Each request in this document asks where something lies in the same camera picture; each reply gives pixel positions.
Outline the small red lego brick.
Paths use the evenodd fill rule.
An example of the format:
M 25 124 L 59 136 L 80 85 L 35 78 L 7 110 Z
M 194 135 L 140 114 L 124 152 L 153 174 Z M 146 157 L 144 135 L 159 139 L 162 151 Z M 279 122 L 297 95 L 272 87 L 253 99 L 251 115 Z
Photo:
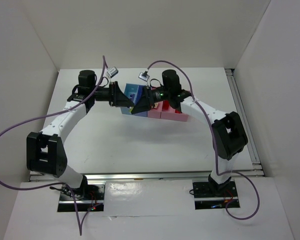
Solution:
M 170 106 L 170 103 L 168 100 L 164 100 L 162 103 L 162 112 L 172 112 L 173 108 Z

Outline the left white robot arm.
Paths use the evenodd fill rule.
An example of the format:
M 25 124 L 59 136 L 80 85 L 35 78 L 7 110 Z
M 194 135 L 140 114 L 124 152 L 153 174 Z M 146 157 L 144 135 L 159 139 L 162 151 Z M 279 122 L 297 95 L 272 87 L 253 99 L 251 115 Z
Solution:
M 77 123 L 83 119 L 95 102 L 108 102 L 112 107 L 132 108 L 134 103 L 121 91 L 118 82 L 107 87 L 97 86 L 93 70 L 82 70 L 78 84 L 67 99 L 63 113 L 40 132 L 31 132 L 26 138 L 26 167 L 28 170 L 53 177 L 68 185 L 79 198 L 84 198 L 95 187 L 87 177 L 68 165 L 64 143 Z

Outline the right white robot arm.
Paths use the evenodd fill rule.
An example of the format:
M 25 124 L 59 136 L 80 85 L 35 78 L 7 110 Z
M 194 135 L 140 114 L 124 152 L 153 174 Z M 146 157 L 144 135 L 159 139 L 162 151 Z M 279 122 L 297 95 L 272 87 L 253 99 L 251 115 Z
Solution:
M 239 114 L 235 111 L 226 113 L 197 100 L 192 92 L 182 88 L 180 78 L 173 69 L 163 71 L 161 76 L 160 87 L 143 87 L 141 97 L 131 114 L 147 112 L 156 103 L 166 101 L 178 112 L 207 124 L 212 132 L 212 147 L 216 156 L 215 166 L 208 176 L 208 186 L 214 194 L 225 191 L 231 181 L 234 162 L 248 144 Z

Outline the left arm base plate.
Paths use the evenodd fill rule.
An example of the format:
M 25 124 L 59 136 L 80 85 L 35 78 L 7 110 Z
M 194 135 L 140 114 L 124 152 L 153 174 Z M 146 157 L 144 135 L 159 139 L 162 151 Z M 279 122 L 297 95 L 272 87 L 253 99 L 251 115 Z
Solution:
M 85 195 L 75 194 L 78 212 L 86 212 L 87 210 L 91 210 L 92 212 L 103 212 L 106 185 L 92 184 L 89 187 L 90 189 Z M 74 200 L 70 190 L 63 185 L 61 189 L 58 189 L 58 191 L 60 192 L 60 195 L 57 212 L 75 212 Z

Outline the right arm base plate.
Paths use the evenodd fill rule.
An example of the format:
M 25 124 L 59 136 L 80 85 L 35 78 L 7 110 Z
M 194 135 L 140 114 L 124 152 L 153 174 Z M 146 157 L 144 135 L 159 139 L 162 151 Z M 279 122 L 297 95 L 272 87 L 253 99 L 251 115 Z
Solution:
M 207 181 L 193 182 L 189 194 L 194 197 L 195 210 L 212 210 L 228 208 L 240 208 L 237 187 L 231 181 L 225 189 L 213 193 Z

